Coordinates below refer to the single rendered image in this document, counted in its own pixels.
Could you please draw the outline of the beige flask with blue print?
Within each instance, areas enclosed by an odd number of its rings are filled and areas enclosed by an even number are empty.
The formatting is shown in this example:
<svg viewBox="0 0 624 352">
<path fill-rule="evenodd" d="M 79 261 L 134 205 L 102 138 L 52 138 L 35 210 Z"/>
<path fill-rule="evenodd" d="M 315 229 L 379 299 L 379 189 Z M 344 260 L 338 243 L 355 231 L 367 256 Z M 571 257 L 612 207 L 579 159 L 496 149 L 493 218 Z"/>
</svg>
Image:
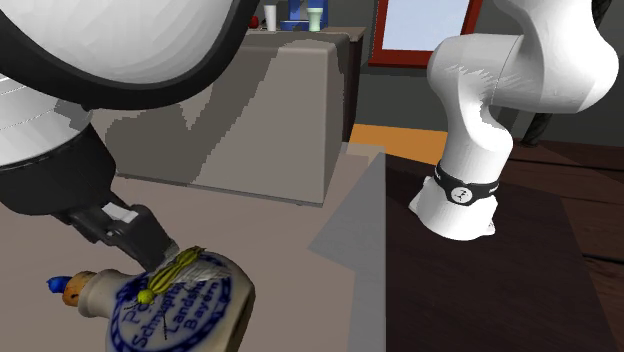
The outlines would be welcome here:
<svg viewBox="0 0 624 352">
<path fill-rule="evenodd" d="M 255 300 L 237 264 L 199 246 L 151 272 L 82 271 L 47 285 L 82 316 L 108 320 L 106 352 L 238 352 Z"/>
</svg>

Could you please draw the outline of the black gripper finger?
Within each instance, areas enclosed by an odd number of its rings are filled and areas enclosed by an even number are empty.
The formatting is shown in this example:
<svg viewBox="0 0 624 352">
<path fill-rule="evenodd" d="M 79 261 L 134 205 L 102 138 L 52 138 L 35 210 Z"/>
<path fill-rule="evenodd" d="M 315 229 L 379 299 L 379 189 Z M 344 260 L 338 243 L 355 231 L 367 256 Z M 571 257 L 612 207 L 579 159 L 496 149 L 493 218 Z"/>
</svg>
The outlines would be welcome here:
<svg viewBox="0 0 624 352">
<path fill-rule="evenodd" d="M 176 247 L 153 212 L 141 204 L 128 205 L 109 192 L 104 201 L 54 214 L 91 243 L 119 248 L 146 271 L 155 270 Z"/>
</svg>

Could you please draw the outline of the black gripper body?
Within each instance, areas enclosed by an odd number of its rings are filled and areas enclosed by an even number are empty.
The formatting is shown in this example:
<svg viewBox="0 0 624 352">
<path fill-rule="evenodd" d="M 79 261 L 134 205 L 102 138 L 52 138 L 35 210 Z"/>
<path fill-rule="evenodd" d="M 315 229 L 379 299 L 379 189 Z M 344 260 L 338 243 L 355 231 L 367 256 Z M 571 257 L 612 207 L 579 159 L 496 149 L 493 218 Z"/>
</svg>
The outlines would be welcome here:
<svg viewBox="0 0 624 352">
<path fill-rule="evenodd" d="M 63 213 L 110 199 L 115 161 L 92 125 L 66 143 L 0 167 L 0 203 L 25 215 Z"/>
</svg>

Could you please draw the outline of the grey cabinet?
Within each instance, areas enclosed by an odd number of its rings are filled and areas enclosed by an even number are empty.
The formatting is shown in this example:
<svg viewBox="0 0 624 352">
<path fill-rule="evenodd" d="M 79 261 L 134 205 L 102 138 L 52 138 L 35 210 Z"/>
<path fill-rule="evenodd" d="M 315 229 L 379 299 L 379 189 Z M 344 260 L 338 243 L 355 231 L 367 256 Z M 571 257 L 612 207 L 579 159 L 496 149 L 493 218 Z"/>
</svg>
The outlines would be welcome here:
<svg viewBox="0 0 624 352">
<path fill-rule="evenodd" d="M 321 204 L 353 126 L 364 33 L 248 30 L 202 92 L 98 110 L 93 125 L 121 176 Z"/>
</svg>

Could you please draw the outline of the red framed window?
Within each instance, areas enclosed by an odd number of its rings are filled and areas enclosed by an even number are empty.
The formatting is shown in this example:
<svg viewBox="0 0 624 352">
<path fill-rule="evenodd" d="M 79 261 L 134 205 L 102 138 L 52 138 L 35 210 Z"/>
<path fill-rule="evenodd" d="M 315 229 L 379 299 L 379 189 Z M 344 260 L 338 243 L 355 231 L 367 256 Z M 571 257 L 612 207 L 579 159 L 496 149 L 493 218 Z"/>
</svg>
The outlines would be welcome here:
<svg viewBox="0 0 624 352">
<path fill-rule="evenodd" d="M 483 2 L 378 0 L 368 64 L 425 69 L 441 41 L 475 30 Z"/>
</svg>

